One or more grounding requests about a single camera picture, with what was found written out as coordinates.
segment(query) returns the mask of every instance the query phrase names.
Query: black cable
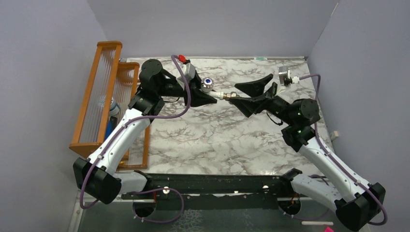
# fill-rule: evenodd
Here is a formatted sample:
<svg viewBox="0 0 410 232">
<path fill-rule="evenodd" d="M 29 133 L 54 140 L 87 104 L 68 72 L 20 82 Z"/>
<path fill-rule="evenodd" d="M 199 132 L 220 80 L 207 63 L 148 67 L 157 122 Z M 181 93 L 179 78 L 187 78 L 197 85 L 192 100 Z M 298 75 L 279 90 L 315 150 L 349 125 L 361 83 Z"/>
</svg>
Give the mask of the black cable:
<svg viewBox="0 0 410 232">
<path fill-rule="evenodd" d="M 275 122 L 275 121 L 269 116 L 268 111 L 266 111 L 266 115 L 267 115 L 268 118 L 269 118 L 273 123 L 275 123 L 276 125 L 278 125 L 278 126 L 282 126 L 282 125 L 283 125 L 283 121 L 282 121 L 282 120 L 281 120 L 279 123 Z"/>
<path fill-rule="evenodd" d="M 179 100 L 179 98 L 177 98 L 175 101 L 164 101 L 165 103 L 174 103 L 177 102 Z"/>
</svg>

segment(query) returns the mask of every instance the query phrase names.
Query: white cable clip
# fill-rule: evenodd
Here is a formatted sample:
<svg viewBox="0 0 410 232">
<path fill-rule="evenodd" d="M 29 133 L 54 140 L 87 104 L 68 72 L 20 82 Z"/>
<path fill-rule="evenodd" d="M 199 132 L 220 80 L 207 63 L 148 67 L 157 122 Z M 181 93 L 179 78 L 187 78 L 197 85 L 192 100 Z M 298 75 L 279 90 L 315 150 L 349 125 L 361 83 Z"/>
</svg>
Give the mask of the white cable clip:
<svg viewBox="0 0 410 232">
<path fill-rule="evenodd" d="M 297 76 L 292 77 L 292 84 L 297 84 L 299 83 L 300 79 Z"/>
</svg>

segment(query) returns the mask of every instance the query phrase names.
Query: red cap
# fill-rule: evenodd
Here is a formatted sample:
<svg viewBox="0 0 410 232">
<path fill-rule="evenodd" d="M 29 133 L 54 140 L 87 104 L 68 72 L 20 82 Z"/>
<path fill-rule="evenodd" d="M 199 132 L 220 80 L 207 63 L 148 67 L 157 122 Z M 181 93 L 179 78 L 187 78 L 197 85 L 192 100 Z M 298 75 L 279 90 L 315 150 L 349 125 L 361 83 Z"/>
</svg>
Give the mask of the red cap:
<svg viewBox="0 0 410 232">
<path fill-rule="evenodd" d="M 187 59 L 183 55 L 179 55 L 178 60 L 181 61 L 182 63 L 185 63 L 187 61 Z"/>
</svg>

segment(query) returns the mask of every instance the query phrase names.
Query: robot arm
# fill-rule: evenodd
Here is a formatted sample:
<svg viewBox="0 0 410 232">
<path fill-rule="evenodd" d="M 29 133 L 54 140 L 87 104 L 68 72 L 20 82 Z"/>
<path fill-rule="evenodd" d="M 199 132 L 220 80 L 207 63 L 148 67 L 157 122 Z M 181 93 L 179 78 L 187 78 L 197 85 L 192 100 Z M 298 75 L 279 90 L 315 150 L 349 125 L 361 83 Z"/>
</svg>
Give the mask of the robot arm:
<svg viewBox="0 0 410 232">
<path fill-rule="evenodd" d="M 217 100 L 210 94 L 212 80 L 207 78 L 201 81 L 189 60 L 180 57 L 180 61 L 183 62 L 181 69 L 190 88 L 190 106 L 216 103 Z M 87 160 L 78 158 L 75 161 L 73 168 L 79 189 L 83 189 L 86 182 L 84 191 L 105 204 L 112 202 L 119 193 L 142 191 L 147 179 L 139 173 L 117 174 L 117 166 L 126 150 L 153 121 L 136 118 L 157 116 L 164 106 L 163 96 L 183 97 L 187 105 L 188 96 L 182 78 L 164 70 L 156 59 L 144 62 L 139 75 L 141 84 L 119 124 Z"/>
<path fill-rule="evenodd" d="M 229 102 L 247 117 L 267 110 L 287 123 L 288 126 L 281 131 L 286 144 L 310 160 L 335 186 L 329 187 L 292 169 L 281 178 L 288 192 L 304 194 L 320 202 L 334 211 L 347 228 L 358 231 L 381 211 L 379 203 L 383 203 L 385 189 L 379 183 L 370 184 L 323 146 L 325 143 L 311 127 L 320 119 L 316 100 L 298 99 L 290 104 L 278 96 L 299 78 L 290 77 L 289 69 L 280 67 L 281 87 L 278 88 L 274 82 L 264 93 L 264 86 L 271 79 L 272 76 L 267 76 L 258 81 L 236 84 L 235 87 L 250 98 L 233 97 Z"/>
</svg>

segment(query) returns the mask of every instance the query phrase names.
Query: pink object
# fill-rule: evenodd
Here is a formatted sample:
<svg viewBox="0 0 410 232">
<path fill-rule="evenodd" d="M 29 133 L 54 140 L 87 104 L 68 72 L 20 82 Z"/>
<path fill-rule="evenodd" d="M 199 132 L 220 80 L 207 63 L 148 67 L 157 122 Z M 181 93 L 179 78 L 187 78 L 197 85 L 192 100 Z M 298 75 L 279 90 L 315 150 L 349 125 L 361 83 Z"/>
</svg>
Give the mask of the pink object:
<svg viewBox="0 0 410 232">
<path fill-rule="evenodd" d="M 334 232 L 334 230 L 332 230 L 330 227 L 327 227 L 326 230 L 324 230 L 324 232 Z"/>
</svg>

